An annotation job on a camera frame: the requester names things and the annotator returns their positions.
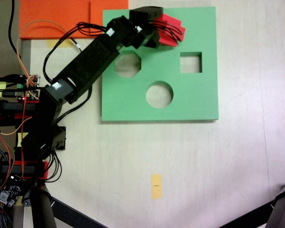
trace table surface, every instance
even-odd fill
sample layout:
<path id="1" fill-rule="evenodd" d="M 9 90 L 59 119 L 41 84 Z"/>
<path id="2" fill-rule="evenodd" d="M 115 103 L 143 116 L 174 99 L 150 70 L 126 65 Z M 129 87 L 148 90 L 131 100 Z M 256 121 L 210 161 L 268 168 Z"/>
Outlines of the table surface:
<path id="1" fill-rule="evenodd" d="M 145 5 L 216 7 L 219 120 L 104 123 L 98 79 L 89 102 L 60 123 L 63 174 L 47 187 L 110 228 L 219 227 L 285 185 L 285 0 L 129 1 L 131 9 Z M 44 40 L 31 42 L 31 74 L 43 75 L 49 50 Z M 59 48 L 48 74 L 77 54 Z M 155 173 L 162 175 L 156 200 Z"/>

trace green shape sorter board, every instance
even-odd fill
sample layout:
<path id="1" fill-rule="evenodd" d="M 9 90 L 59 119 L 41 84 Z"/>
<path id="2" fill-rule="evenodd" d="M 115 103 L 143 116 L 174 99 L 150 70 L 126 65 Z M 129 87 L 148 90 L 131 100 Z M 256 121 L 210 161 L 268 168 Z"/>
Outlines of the green shape sorter board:
<path id="1" fill-rule="evenodd" d="M 215 7 L 164 9 L 164 13 L 182 21 L 184 41 L 175 48 L 122 48 L 121 54 L 134 51 L 140 56 L 142 68 L 132 78 L 120 77 L 114 68 L 117 58 L 104 71 L 103 121 L 218 119 Z M 121 15 L 129 18 L 129 11 L 105 10 L 103 24 Z M 181 73 L 180 57 L 192 53 L 201 54 L 202 71 Z M 154 108 L 146 100 L 147 90 L 155 82 L 165 82 L 173 90 L 173 100 L 165 108 Z"/>

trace orange foam sheet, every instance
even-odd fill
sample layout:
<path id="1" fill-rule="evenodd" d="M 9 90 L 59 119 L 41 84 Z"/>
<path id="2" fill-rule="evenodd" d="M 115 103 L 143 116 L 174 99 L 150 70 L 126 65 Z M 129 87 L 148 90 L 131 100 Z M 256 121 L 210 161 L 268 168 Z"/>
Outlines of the orange foam sheet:
<path id="1" fill-rule="evenodd" d="M 127 9 L 128 0 L 21 0 L 19 31 L 34 20 L 51 20 L 66 30 L 78 22 L 90 22 L 102 25 L 102 11 Z M 57 39 L 64 32 L 55 25 L 40 22 L 30 25 L 21 35 L 22 39 Z M 87 36 L 76 32 L 74 38 Z"/>
<path id="2" fill-rule="evenodd" d="M 103 10 L 128 9 L 128 0 L 91 0 L 91 23 L 102 25 Z"/>

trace cable bundle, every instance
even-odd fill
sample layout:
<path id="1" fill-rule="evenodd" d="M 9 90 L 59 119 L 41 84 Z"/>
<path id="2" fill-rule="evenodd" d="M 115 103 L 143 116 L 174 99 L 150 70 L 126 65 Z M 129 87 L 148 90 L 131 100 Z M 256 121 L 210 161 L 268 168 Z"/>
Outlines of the cable bundle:
<path id="1" fill-rule="evenodd" d="M 182 36 L 183 33 L 180 31 L 180 29 L 172 24 L 168 24 L 163 21 L 157 21 L 157 20 L 149 20 L 149 23 L 152 27 L 154 27 L 156 30 L 164 33 L 165 35 L 172 38 L 176 43 L 178 41 L 181 41 L 181 38 L 178 36 Z"/>
<path id="2" fill-rule="evenodd" d="M 62 174 L 62 165 L 61 165 L 61 162 L 60 162 L 60 160 L 59 160 L 59 158 L 58 158 L 58 156 L 57 156 L 55 151 L 52 151 L 52 153 L 50 154 L 49 162 L 48 162 L 48 165 L 44 169 L 44 173 L 46 171 L 48 171 L 49 168 L 51 168 L 51 166 L 53 164 L 55 164 L 54 172 L 53 172 L 53 174 L 49 178 L 45 179 L 46 183 L 53 183 L 53 182 L 57 181 L 61 177 L 61 174 Z M 59 176 L 55 180 L 51 180 L 51 179 L 53 179 L 54 177 L 57 176 L 59 170 L 60 170 Z"/>

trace red component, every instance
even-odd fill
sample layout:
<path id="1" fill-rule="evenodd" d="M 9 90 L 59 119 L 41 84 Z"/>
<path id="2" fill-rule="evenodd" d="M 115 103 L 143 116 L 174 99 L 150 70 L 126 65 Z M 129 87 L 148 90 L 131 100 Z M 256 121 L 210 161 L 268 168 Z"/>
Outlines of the red component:
<path id="1" fill-rule="evenodd" d="M 38 161 L 24 161 L 24 165 L 26 165 L 28 163 L 38 163 Z M 47 161 L 44 161 L 43 164 L 44 164 L 44 167 L 48 166 L 48 162 Z M 21 161 L 15 161 L 14 165 L 21 165 Z M 48 178 L 47 174 L 48 174 L 48 170 L 44 173 L 43 177 L 39 177 L 39 178 L 42 179 L 42 180 L 46 179 L 46 178 Z"/>
<path id="2" fill-rule="evenodd" d="M 185 36 L 185 28 L 181 26 L 181 21 L 177 20 L 176 18 L 170 17 L 166 14 L 162 14 L 159 18 L 157 18 L 155 21 L 158 21 L 160 23 L 165 23 L 165 26 L 171 29 L 179 29 L 181 31 L 181 34 L 178 34 L 174 32 L 176 36 L 180 38 L 181 41 L 184 40 Z M 167 31 L 159 31 L 160 39 L 159 42 L 163 45 L 168 45 L 172 47 L 177 46 L 177 42 L 173 38 L 169 36 L 169 32 Z"/>
<path id="3" fill-rule="evenodd" d="M 23 114 L 22 113 L 15 113 L 14 119 L 22 119 Z M 29 118 L 30 116 L 24 115 L 24 119 Z"/>
<path id="4" fill-rule="evenodd" d="M 35 100 L 35 101 L 29 101 L 29 100 L 27 100 L 27 103 L 39 103 L 39 100 Z"/>

